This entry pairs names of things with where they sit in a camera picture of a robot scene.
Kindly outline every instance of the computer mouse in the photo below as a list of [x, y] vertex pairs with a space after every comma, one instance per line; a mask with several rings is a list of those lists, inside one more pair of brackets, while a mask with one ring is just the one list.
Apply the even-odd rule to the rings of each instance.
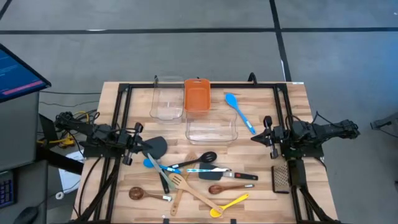
[[37, 207], [27, 207], [20, 212], [18, 217], [14, 220], [14, 224], [32, 224], [38, 214], [39, 209]]

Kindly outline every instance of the slotted wooden spatula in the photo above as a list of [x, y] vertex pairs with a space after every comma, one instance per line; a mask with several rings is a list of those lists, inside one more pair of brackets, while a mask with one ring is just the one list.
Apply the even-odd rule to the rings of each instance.
[[[190, 152], [190, 153], [187, 154], [187, 156], [185, 158], [185, 162], [194, 161], [195, 159], [198, 159], [197, 155], [194, 152]], [[195, 167], [195, 164], [187, 165], [188, 169], [191, 169], [191, 168], [194, 168], [194, 167]], [[186, 180], [188, 178], [188, 176], [189, 176], [189, 173], [185, 173], [182, 176]], [[177, 214], [178, 205], [180, 204], [181, 197], [182, 197], [182, 192], [183, 192], [182, 189], [179, 189], [177, 191], [177, 195], [175, 196], [175, 199], [173, 201], [172, 209], [170, 210], [170, 214], [172, 216], [175, 216]]]
[[205, 204], [207, 204], [211, 208], [214, 208], [214, 210], [216, 210], [217, 212], [220, 212], [221, 214], [223, 213], [224, 210], [220, 206], [216, 205], [214, 202], [212, 202], [211, 200], [209, 200], [205, 196], [201, 195], [195, 189], [191, 188], [181, 175], [179, 175], [179, 174], [170, 174], [169, 178], [175, 184], [175, 187], [177, 189], [182, 189], [182, 190], [185, 190], [185, 191], [189, 192], [190, 194], [192, 194], [193, 196], [199, 198], [199, 200], [201, 200], [202, 202], [204, 202]]

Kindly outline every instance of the clear glass dish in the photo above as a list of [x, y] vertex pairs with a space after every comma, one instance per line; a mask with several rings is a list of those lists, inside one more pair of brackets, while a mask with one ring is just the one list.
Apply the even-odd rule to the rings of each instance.
[[187, 111], [185, 136], [192, 144], [227, 145], [238, 138], [235, 110]]
[[159, 123], [181, 123], [184, 107], [183, 78], [155, 77], [150, 116]]

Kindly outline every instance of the white paper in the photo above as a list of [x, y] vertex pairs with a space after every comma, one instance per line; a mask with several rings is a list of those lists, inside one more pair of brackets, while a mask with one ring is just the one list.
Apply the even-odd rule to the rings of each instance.
[[[82, 162], [84, 160], [83, 156], [80, 154], [79, 151], [69, 153], [67, 157], [79, 162]], [[61, 177], [63, 193], [67, 194], [79, 188], [78, 183], [80, 181], [80, 175], [73, 174], [63, 169], [59, 169], [59, 172]]]

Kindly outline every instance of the keyboard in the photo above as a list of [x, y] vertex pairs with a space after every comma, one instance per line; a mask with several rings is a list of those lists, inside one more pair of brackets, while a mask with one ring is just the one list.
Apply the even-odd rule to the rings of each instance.
[[14, 173], [4, 171], [0, 173], [0, 208], [16, 203], [16, 189], [14, 185]]

